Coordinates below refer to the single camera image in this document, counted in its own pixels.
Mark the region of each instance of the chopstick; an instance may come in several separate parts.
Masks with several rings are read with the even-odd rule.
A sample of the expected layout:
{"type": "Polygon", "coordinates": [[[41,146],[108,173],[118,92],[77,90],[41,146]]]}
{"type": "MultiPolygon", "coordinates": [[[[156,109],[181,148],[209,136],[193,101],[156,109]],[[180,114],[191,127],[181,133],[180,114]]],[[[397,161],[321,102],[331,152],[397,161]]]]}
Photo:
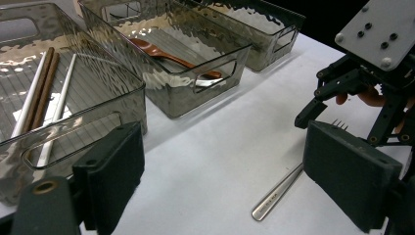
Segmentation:
{"type": "Polygon", "coordinates": [[[34,91],[36,90],[36,87],[38,86],[40,74],[43,71],[43,65],[45,64],[46,54],[47,54],[46,52],[43,53],[42,59],[39,62],[39,66],[37,67],[36,74],[34,75],[33,81],[31,82],[30,88],[27,92],[26,99],[24,100],[24,103],[23,103],[22,112],[15,125],[15,128],[13,129],[11,138],[21,135],[23,133],[23,127],[24,127],[24,124],[26,123],[29,108],[33,101],[33,97],[35,93],[34,91]]]}
{"type": "Polygon", "coordinates": [[[50,90],[52,87],[52,83],[55,77],[56,70],[58,68],[59,60],[60,60],[60,56],[58,53],[55,52],[53,54],[52,63],[48,70],[45,83],[42,87],[42,94],[40,95],[40,99],[38,103],[39,109],[37,110],[37,112],[35,112],[35,116],[33,118],[33,122],[31,124],[30,129],[35,129],[41,126],[45,119],[46,110],[49,104],[48,100],[50,99],[50,90]]]}
{"type": "Polygon", "coordinates": [[[33,97],[31,98],[31,100],[28,100],[28,102],[30,102],[30,105],[27,111],[27,116],[24,120],[22,133],[26,133],[33,129],[32,126],[36,114],[38,113],[39,108],[42,110],[42,107],[39,107],[40,99],[42,98],[42,96],[49,95],[48,93],[45,94],[46,92],[43,91],[43,87],[48,77],[49,69],[51,67],[52,59],[54,57],[54,52],[55,49],[53,47],[50,47],[46,53],[45,62],[42,66],[41,73],[39,75],[39,80],[36,84],[33,97]]]}
{"type": "MultiPolygon", "coordinates": [[[[64,103],[67,98],[70,78],[72,75],[73,66],[75,64],[75,59],[76,59],[76,54],[73,54],[72,60],[70,61],[67,76],[65,77],[64,86],[62,87],[61,96],[59,97],[56,111],[54,112],[54,115],[52,117],[52,122],[59,120],[59,118],[61,118],[62,116],[62,113],[64,112],[64,109],[65,109],[64,103]]],[[[49,162],[49,157],[52,152],[52,146],[53,146],[53,140],[43,145],[42,152],[40,153],[39,161],[37,162],[38,167],[45,166],[49,162]]],[[[34,178],[33,182],[43,178],[44,175],[45,175],[44,169],[35,171],[33,173],[33,178],[34,178]]]]}

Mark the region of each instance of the utensil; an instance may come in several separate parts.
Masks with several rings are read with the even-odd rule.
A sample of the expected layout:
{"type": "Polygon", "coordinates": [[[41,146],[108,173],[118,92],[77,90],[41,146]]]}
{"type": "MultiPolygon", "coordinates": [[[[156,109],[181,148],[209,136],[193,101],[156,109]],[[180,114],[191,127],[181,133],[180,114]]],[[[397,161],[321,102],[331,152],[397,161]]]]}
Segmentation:
{"type": "MultiPolygon", "coordinates": [[[[332,125],[347,130],[348,125],[341,120],[335,119],[332,125]]],[[[259,201],[259,203],[253,209],[253,218],[256,221],[262,221],[272,209],[281,201],[284,195],[288,192],[291,186],[296,182],[301,173],[303,172],[303,165],[300,163],[296,168],[290,171],[280,182],[275,185],[274,188],[259,201]]]]}
{"type": "MultiPolygon", "coordinates": [[[[169,59],[175,63],[178,63],[186,68],[193,68],[195,65],[182,60],[180,58],[177,58],[171,54],[168,54],[166,52],[164,52],[162,49],[160,49],[158,46],[141,40],[139,38],[130,38],[130,41],[132,43],[134,43],[134,45],[140,47],[144,52],[146,52],[147,54],[149,54],[149,56],[151,57],[156,57],[156,58],[164,58],[164,59],[169,59]]],[[[220,77],[222,77],[222,74],[218,71],[208,71],[207,73],[203,74],[203,76],[206,76],[208,78],[212,78],[212,79],[218,79],[220,77]]]]}

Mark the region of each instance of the wooden chopsticks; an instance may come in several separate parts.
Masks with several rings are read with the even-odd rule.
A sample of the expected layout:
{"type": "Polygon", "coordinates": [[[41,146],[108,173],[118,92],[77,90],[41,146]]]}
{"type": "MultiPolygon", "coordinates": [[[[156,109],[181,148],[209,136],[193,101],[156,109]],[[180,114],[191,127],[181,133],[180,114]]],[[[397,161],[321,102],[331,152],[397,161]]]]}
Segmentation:
{"type": "Polygon", "coordinates": [[[39,81],[30,102],[22,133],[26,133],[42,125],[50,99],[50,90],[60,60],[59,53],[50,47],[46,52],[45,62],[40,73],[39,81]]]}

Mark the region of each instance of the table surface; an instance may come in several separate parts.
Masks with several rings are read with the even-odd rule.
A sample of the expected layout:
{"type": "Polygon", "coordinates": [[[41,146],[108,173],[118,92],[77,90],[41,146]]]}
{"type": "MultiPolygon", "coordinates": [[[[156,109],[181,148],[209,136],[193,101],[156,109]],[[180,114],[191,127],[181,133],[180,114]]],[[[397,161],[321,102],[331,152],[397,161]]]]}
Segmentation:
{"type": "MultiPolygon", "coordinates": [[[[295,117],[313,98],[316,73],[342,55],[300,34],[282,60],[245,69],[237,87],[183,117],[169,119],[147,100],[145,172],[114,234],[364,234],[305,173],[264,221],[251,216],[301,162],[306,130],[295,117]]],[[[380,111],[355,96],[326,104],[317,120],[339,119],[364,138],[380,111]]],[[[407,164],[409,147],[380,150],[407,164]]],[[[0,206],[0,214],[12,210],[0,206]]]]}

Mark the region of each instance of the clear plastic bin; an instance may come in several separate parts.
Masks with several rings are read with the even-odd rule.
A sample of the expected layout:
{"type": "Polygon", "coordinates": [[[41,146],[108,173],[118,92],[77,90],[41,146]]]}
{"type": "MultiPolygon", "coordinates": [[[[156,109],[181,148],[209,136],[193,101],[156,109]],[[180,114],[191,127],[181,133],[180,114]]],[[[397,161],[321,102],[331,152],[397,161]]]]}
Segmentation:
{"type": "Polygon", "coordinates": [[[70,176],[72,164],[123,123],[140,121],[146,133],[145,83],[58,6],[0,9],[0,31],[0,202],[14,205],[24,186],[39,178],[70,176]],[[17,134],[23,104],[49,47],[60,60],[46,118],[41,127],[17,134]],[[63,115],[52,118],[74,54],[63,115]],[[45,154],[49,144],[51,152],[45,154]]]}
{"type": "Polygon", "coordinates": [[[261,0],[180,0],[253,44],[247,67],[262,71],[289,54],[305,17],[261,0]]]}
{"type": "Polygon", "coordinates": [[[178,1],[81,0],[90,34],[143,77],[147,97],[178,118],[240,83],[251,43],[178,1]],[[183,67],[151,57],[139,38],[192,63],[183,67]],[[220,76],[208,77],[210,72],[220,76]]]}

